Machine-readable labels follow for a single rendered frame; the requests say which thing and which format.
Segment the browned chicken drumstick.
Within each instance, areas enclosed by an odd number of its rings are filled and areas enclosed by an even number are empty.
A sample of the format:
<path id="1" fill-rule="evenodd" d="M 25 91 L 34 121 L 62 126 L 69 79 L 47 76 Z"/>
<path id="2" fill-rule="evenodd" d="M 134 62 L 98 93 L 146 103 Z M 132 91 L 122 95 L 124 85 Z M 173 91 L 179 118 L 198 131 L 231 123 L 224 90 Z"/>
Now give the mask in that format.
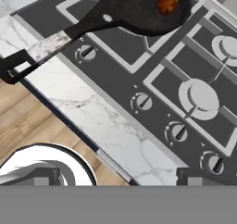
<path id="1" fill-rule="evenodd" d="M 178 6 L 179 0 L 159 0 L 157 8 L 162 15 L 172 13 Z"/>

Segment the grey hob knob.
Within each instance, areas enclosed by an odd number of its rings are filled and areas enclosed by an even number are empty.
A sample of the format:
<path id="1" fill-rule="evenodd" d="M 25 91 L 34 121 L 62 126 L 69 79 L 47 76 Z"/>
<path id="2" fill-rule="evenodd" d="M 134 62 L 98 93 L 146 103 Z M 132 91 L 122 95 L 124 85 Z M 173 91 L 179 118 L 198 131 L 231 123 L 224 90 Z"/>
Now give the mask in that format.
<path id="1" fill-rule="evenodd" d="M 75 59 L 79 62 L 90 62 L 96 57 L 96 49 L 92 45 L 82 45 L 75 51 Z"/>
<path id="2" fill-rule="evenodd" d="M 131 97 L 131 109 L 135 114 L 152 108 L 153 100 L 147 93 L 136 93 Z"/>
<path id="3" fill-rule="evenodd" d="M 171 121 L 164 131 L 167 143 L 172 146 L 174 143 L 183 143 L 188 138 L 187 126 L 179 121 Z"/>
<path id="4" fill-rule="evenodd" d="M 204 151 L 199 160 L 200 169 L 206 173 L 220 175 L 224 171 L 223 158 L 212 151 Z"/>

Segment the dark grey gas hob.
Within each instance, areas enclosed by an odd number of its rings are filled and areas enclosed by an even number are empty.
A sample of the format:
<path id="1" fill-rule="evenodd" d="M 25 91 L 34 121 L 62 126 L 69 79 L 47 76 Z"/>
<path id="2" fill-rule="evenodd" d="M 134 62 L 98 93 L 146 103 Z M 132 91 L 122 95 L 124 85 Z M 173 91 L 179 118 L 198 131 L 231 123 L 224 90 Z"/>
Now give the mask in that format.
<path id="1" fill-rule="evenodd" d="M 204 151 L 223 158 L 215 176 L 237 177 L 237 16 L 216 0 L 192 5 L 188 22 L 162 37 L 121 28 L 89 33 L 23 82 L 135 184 L 176 185 L 178 168 L 206 173 Z M 94 60 L 75 59 L 82 45 L 96 49 Z M 150 95 L 152 108 L 135 114 L 136 93 Z M 187 126 L 185 142 L 167 143 L 171 121 Z"/>

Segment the white round black-rimmed object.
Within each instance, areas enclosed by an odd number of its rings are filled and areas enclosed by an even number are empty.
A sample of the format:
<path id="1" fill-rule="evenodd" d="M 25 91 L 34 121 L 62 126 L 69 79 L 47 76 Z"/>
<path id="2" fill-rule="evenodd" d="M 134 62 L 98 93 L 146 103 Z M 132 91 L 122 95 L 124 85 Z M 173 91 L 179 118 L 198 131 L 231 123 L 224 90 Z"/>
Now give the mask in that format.
<path id="1" fill-rule="evenodd" d="M 60 186 L 96 186 L 89 163 L 77 152 L 57 143 L 33 143 L 16 149 L 0 165 L 0 175 L 18 168 L 59 168 Z"/>

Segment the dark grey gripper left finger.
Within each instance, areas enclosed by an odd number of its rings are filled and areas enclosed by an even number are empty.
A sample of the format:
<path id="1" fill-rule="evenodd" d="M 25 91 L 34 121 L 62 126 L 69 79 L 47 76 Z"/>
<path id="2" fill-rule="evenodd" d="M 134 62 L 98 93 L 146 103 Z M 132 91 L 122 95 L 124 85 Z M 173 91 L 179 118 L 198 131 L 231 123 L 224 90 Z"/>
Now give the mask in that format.
<path id="1" fill-rule="evenodd" d="M 0 186 L 60 186 L 59 168 L 18 168 L 0 175 Z"/>

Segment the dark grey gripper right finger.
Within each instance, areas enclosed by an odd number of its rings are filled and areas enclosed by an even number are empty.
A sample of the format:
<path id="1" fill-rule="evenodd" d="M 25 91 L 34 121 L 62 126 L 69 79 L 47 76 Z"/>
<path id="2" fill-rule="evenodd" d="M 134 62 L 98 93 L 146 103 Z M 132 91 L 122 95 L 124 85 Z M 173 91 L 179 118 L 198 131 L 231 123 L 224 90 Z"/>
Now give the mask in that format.
<path id="1" fill-rule="evenodd" d="M 178 168 L 176 176 L 177 186 L 237 186 L 237 177 L 222 180 L 215 175 L 192 168 Z"/>

